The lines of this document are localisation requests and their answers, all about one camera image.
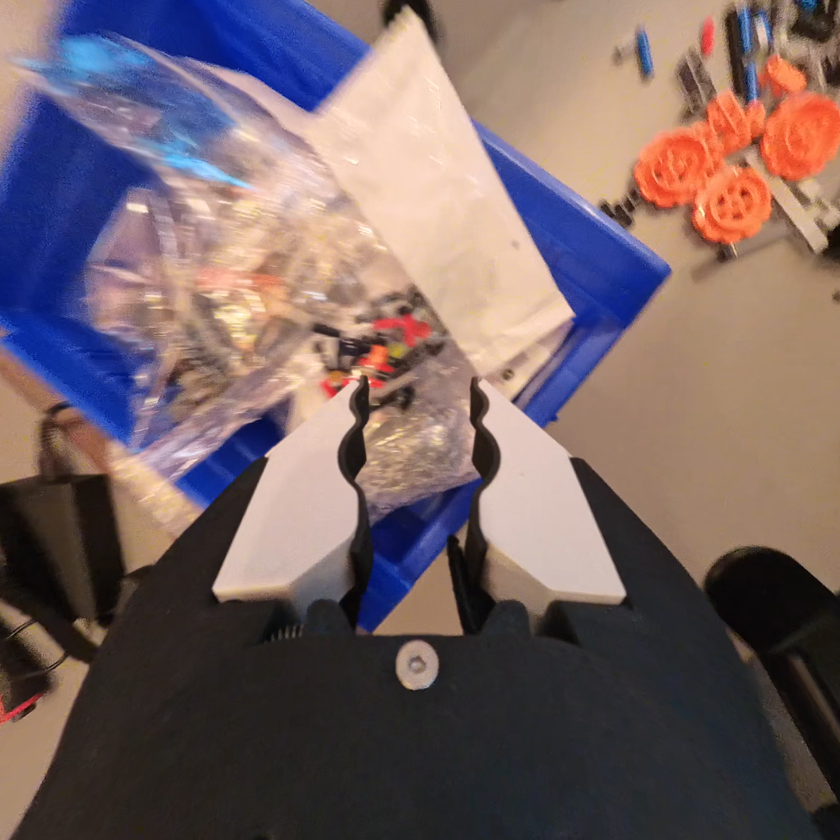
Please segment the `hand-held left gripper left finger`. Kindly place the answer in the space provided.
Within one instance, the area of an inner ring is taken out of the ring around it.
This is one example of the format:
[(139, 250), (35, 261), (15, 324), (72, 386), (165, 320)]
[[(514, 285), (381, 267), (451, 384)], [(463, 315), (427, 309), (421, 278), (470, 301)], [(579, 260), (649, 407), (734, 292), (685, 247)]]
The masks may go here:
[(373, 570), (366, 463), (370, 383), (346, 385), (266, 456), (213, 594), (220, 603), (276, 602), (295, 620), (321, 601), (352, 630)]

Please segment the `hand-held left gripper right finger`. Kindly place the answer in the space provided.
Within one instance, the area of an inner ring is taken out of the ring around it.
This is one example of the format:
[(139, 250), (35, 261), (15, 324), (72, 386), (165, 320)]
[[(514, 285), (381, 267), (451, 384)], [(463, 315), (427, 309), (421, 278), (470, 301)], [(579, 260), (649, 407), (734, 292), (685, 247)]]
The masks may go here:
[(458, 618), (479, 632), (495, 606), (517, 602), (532, 628), (553, 604), (617, 606), (627, 590), (566, 449), (487, 380), (469, 388), (479, 485), (465, 539), (447, 555)]

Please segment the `blue storage bin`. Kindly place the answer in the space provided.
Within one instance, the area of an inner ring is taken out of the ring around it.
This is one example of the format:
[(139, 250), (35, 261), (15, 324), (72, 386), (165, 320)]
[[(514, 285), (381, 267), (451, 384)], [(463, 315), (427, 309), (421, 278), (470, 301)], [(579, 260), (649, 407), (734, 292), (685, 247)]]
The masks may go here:
[[(361, 60), (362, 40), (306, 2), (69, 2), (59, 32), (114, 32), (242, 70), (311, 111)], [(549, 372), (516, 404), (548, 426), (669, 274), (649, 248), (477, 125), (534, 244), (575, 314)], [(129, 374), (70, 315), (84, 258), (140, 169), (39, 96), (3, 159), (2, 347), (112, 437), (130, 430)], [(477, 484), (419, 501), (372, 528), (359, 625), (375, 630), (466, 522)]]

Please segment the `pile of small building pieces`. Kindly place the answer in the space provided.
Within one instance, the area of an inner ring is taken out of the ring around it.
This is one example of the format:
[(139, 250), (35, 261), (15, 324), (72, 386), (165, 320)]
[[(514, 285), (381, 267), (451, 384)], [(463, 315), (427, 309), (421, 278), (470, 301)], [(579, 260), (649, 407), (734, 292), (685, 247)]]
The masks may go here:
[(730, 2), (720, 20), (707, 18), (695, 47), (678, 62), (675, 75), (684, 102), (681, 120), (699, 117), (722, 90), (709, 63), (718, 31), (726, 47), (729, 86), (741, 104), (780, 98), (772, 92), (771, 67), (782, 62), (803, 75), (805, 89), (838, 94), (838, 2)]

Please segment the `clear plastic bag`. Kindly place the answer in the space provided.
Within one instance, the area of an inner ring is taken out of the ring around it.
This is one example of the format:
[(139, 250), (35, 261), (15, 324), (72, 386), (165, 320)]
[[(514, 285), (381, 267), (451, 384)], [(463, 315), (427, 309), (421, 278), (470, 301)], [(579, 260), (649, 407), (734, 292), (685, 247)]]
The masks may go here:
[(289, 435), (362, 376), (375, 521), (476, 477), (466, 359), (299, 133), (230, 73), (117, 35), (12, 63), (145, 171), (86, 254), (81, 316), (128, 365), (114, 465), (156, 507), (246, 424)]

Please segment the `black double connector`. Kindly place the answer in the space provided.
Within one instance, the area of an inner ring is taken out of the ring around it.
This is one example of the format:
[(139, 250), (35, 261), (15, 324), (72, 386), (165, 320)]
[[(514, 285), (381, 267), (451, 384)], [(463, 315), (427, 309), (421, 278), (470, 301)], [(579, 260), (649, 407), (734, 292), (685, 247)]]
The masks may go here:
[(642, 201), (638, 188), (630, 186), (620, 199), (614, 202), (602, 199), (597, 204), (597, 208), (622, 228), (630, 229), (635, 224), (635, 215)]

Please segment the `group of orange gear wheels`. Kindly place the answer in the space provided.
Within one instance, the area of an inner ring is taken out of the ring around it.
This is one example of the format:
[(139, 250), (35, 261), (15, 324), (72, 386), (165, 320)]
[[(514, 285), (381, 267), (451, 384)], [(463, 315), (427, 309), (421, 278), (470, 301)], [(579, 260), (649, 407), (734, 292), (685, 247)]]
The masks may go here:
[[(731, 89), (719, 91), (700, 118), (662, 132), (640, 151), (633, 181), (643, 201), (657, 209), (688, 207), (698, 235), (722, 250), (737, 252), (741, 243), (769, 233), (776, 209), (770, 188), (743, 158), (758, 151), (771, 174), (806, 197), (819, 195), (834, 211), (838, 200), (826, 197), (816, 177), (838, 156), (838, 101), (805, 89), (803, 75), (782, 62), (770, 70), (771, 108), (764, 101), (741, 104)], [(838, 225), (829, 234), (838, 251)]]

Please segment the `grey flat strip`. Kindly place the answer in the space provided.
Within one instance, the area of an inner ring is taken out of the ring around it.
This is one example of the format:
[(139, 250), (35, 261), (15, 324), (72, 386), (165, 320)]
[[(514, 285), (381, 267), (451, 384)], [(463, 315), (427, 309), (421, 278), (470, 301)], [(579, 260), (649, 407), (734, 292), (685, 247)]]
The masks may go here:
[(808, 198), (798, 188), (793, 187), (767, 169), (760, 153), (754, 148), (744, 152), (744, 161), (767, 182), (776, 209), (785, 222), (804, 240), (808, 249), (815, 255), (824, 255), (829, 247), (829, 235), (838, 225), (831, 224), (834, 211), (829, 210), (819, 195)]

